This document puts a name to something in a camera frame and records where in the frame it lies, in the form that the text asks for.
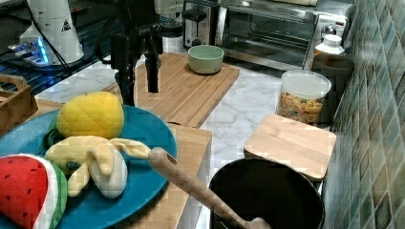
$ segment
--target green tile wall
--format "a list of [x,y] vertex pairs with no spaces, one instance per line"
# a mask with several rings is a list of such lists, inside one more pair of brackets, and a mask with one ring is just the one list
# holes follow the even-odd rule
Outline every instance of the green tile wall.
[[324,228],[405,228],[405,0],[356,0]]

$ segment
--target pasta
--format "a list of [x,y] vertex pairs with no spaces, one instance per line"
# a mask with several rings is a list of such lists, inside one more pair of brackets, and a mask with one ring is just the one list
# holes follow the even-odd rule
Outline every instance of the pasta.
[[281,92],[277,115],[312,125],[318,121],[321,111],[322,101],[319,98],[305,99]]

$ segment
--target white tile countertop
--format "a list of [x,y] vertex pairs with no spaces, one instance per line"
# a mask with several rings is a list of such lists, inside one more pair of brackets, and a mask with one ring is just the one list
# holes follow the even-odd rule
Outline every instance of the white tile countertop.
[[[186,53],[181,38],[165,38],[165,52]],[[144,57],[137,66],[144,62]],[[201,129],[211,131],[210,178],[225,164],[244,157],[244,145],[260,121],[274,114],[281,91],[281,73],[267,68],[251,70],[236,63],[240,75]],[[78,94],[100,91],[115,82],[115,70],[100,62],[38,94],[36,98],[65,103]],[[209,228],[209,210],[202,208],[196,229]]]

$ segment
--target toaster oven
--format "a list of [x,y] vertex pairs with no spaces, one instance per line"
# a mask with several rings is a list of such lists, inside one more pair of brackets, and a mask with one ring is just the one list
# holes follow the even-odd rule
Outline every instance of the toaster oven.
[[308,69],[323,34],[347,36],[345,13],[352,13],[349,4],[328,0],[318,0],[316,8],[265,0],[218,4],[215,45],[226,56],[283,71]]

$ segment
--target black pot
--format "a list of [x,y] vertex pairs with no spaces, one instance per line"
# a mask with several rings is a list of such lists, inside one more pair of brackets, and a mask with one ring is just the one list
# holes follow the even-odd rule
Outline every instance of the black pot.
[[[241,218],[264,219],[272,229],[320,229],[324,203],[312,183],[286,165],[259,158],[226,164],[209,188]],[[210,229],[230,229],[211,212]]]

